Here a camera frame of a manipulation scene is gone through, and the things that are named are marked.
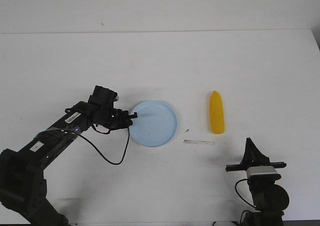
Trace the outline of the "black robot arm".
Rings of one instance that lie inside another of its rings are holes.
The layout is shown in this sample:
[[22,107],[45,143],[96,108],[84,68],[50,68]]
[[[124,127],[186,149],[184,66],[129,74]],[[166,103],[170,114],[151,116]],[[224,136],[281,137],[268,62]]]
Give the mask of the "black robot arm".
[[47,200],[44,170],[84,131],[97,126],[111,131],[128,129],[134,112],[116,109],[118,94],[95,86],[88,101],[80,101],[46,130],[39,132],[19,151],[0,154],[0,203],[19,213],[32,226],[67,226],[68,219]]
[[[284,210],[289,206],[287,191],[276,184],[281,175],[276,169],[283,169],[287,164],[283,161],[271,162],[270,158],[259,151],[251,138],[245,142],[244,155],[239,164],[229,164],[226,172],[245,171],[246,178],[234,185],[237,195],[254,211],[244,210],[238,226],[283,226]],[[247,182],[253,203],[249,203],[240,195],[238,184]]]

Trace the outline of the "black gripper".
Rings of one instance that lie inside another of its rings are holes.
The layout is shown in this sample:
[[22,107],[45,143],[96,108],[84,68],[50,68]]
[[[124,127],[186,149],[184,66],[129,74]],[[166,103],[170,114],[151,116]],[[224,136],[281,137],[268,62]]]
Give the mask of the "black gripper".
[[240,164],[227,164],[226,172],[246,171],[251,167],[267,167],[271,166],[275,169],[283,169],[287,166],[285,162],[271,162],[270,158],[259,151],[250,137],[246,138],[245,150]]
[[137,112],[123,110],[119,119],[119,109],[114,108],[113,99],[118,93],[99,85],[94,87],[93,93],[89,96],[88,103],[94,106],[92,122],[95,125],[101,125],[106,129],[120,130],[126,129],[133,124],[131,119],[138,118]]

